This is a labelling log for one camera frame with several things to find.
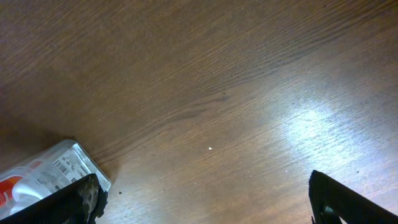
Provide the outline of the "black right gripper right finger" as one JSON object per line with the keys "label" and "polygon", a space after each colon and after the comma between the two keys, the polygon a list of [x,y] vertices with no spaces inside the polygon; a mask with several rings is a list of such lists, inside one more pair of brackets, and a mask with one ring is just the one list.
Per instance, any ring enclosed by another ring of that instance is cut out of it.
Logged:
{"label": "black right gripper right finger", "polygon": [[308,185],[313,224],[397,223],[397,215],[322,172],[313,170]]}

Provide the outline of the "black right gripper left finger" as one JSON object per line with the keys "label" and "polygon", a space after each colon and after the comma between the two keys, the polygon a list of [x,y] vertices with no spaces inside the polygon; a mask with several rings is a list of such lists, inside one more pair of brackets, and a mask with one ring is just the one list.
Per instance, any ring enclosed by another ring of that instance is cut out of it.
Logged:
{"label": "black right gripper left finger", "polygon": [[95,224],[104,214],[108,192],[96,174],[68,185],[27,208],[1,220],[1,224]]}

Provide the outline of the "white lotion bottle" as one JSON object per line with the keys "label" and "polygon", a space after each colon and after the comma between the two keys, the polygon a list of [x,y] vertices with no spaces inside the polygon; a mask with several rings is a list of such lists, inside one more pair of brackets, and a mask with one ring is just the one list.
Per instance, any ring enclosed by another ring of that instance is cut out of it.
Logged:
{"label": "white lotion bottle", "polygon": [[22,179],[12,189],[9,214],[20,212],[88,174],[90,171],[85,163],[71,149],[43,155],[24,166],[11,169],[1,175],[1,180],[12,176]]}

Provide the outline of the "orange vitamin tube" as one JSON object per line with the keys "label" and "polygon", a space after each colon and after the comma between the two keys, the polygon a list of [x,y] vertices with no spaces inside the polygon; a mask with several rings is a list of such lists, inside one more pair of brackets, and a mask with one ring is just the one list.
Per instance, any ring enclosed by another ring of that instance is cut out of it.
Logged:
{"label": "orange vitamin tube", "polygon": [[1,181],[1,208],[12,202],[12,189],[21,179],[22,177],[20,176],[12,176]]}

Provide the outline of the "clear plastic container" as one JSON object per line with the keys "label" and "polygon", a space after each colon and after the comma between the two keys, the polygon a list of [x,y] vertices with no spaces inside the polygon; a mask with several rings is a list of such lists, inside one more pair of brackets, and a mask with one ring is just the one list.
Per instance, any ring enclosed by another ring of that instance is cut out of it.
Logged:
{"label": "clear plastic container", "polygon": [[111,180],[75,140],[67,139],[1,172],[1,219],[96,174],[104,191]]}

